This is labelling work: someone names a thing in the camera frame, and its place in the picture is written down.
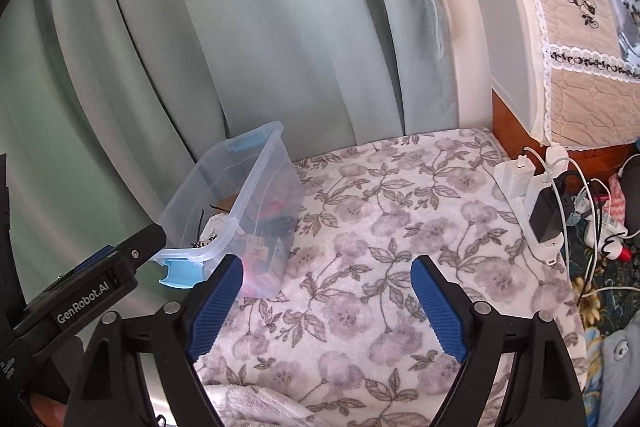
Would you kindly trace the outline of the person's left hand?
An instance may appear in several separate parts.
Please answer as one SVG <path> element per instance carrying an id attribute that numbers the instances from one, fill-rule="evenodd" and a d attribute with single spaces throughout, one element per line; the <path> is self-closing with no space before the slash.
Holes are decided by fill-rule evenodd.
<path id="1" fill-rule="evenodd" d="M 29 398 L 32 411 L 38 421 L 46 427 L 63 427 L 67 407 L 65 404 L 45 397 L 44 395 L 32 395 Z"/>

